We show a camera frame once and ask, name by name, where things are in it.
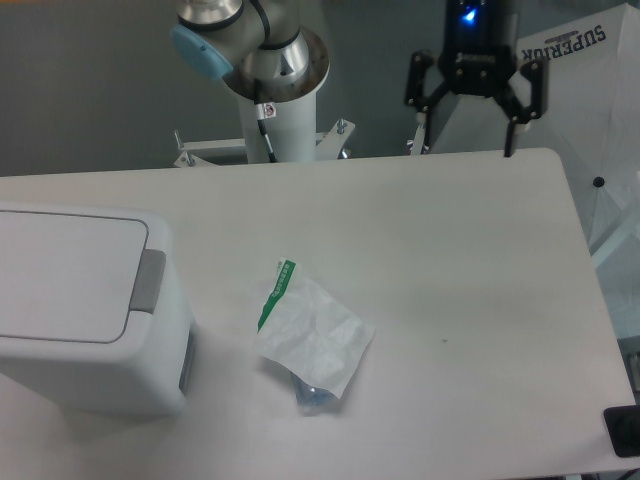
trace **white box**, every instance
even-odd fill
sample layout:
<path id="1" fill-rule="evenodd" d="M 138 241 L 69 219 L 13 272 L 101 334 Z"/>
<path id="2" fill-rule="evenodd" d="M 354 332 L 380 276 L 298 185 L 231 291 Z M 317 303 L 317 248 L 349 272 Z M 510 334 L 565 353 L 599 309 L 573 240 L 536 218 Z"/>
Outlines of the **white box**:
<path id="1" fill-rule="evenodd" d="M 179 412 L 195 323 L 171 250 L 151 212 L 0 203 L 0 372 L 64 406 Z"/>

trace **green stripe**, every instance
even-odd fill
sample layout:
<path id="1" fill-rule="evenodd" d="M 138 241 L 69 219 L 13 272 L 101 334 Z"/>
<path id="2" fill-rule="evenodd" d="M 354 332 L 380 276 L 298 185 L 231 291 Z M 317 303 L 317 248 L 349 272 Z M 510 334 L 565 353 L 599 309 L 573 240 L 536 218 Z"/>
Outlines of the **green stripe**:
<path id="1" fill-rule="evenodd" d="M 271 295 L 269 295 L 267 303 L 265 303 L 264 307 L 262 307 L 262 315 L 260 316 L 260 321 L 258 322 L 258 331 L 260 331 L 260 329 L 264 325 L 264 322 L 267 321 L 267 318 L 271 314 L 271 310 L 273 310 L 273 308 L 276 306 L 278 300 L 280 300 L 284 295 L 284 292 L 287 291 L 289 280 L 291 280 L 291 274 L 293 273 L 293 269 L 295 268 L 295 266 L 295 263 L 290 262 L 289 260 L 285 260 L 284 265 L 280 270 L 280 275 L 278 275 L 276 286 L 273 289 L 273 292 L 271 292 Z"/>

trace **metal bracket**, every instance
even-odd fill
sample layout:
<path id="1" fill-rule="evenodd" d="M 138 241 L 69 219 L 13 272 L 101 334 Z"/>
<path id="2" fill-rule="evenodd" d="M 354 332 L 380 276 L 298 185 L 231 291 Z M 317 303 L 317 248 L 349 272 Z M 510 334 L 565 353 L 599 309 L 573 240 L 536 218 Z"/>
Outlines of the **metal bracket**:
<path id="1" fill-rule="evenodd" d="M 335 160 L 342 157 L 344 144 L 356 129 L 356 125 L 341 118 L 331 131 L 316 145 L 316 160 Z"/>
<path id="2" fill-rule="evenodd" d="M 409 155 L 426 155 L 430 151 L 429 145 L 425 145 L 427 138 L 427 114 L 417 113 L 416 118 L 418 120 L 418 128 L 416 129 L 413 140 L 407 141 L 407 149 L 409 150 Z"/>
<path id="3" fill-rule="evenodd" d="M 330 132 L 317 133 L 316 160 L 345 158 L 346 150 L 343 147 L 355 128 L 355 124 L 341 118 L 335 123 Z M 182 143 L 180 133 L 177 130 L 174 135 L 179 153 L 174 165 L 180 168 L 216 166 L 215 163 L 203 160 L 201 157 L 241 156 L 247 152 L 243 138 Z"/>

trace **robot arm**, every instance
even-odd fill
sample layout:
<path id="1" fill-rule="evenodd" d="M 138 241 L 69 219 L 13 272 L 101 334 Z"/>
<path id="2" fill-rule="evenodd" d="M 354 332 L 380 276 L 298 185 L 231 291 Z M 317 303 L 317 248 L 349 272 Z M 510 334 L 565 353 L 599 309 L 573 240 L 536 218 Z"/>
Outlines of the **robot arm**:
<path id="1" fill-rule="evenodd" d="M 171 37 L 196 71 L 216 80 L 258 47 L 280 49 L 300 32 L 298 0 L 178 0 Z"/>
<path id="2" fill-rule="evenodd" d="M 522 105 L 509 85 L 518 70 L 515 45 L 521 0 L 447 0 L 444 48 L 439 58 L 426 50 L 411 59 L 405 103 L 425 116 L 425 143 L 433 108 L 448 93 L 492 97 L 509 119 L 505 157 L 513 154 L 517 125 L 540 118 L 547 110 L 548 67 L 535 59 L 520 68 L 531 83 L 531 99 Z M 437 65 L 444 81 L 423 93 L 430 67 Z"/>

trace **blue light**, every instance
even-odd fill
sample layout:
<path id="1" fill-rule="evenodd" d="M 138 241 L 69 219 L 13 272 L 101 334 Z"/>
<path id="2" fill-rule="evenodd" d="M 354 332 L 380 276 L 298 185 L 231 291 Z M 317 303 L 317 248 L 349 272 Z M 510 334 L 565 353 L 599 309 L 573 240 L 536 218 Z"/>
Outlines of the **blue light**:
<path id="1" fill-rule="evenodd" d="M 469 13 L 467 13 L 465 16 L 462 17 L 462 19 L 468 24 L 468 25 L 473 25 L 476 22 L 476 13 L 478 13 L 478 9 L 474 8 L 473 10 L 471 10 Z"/>

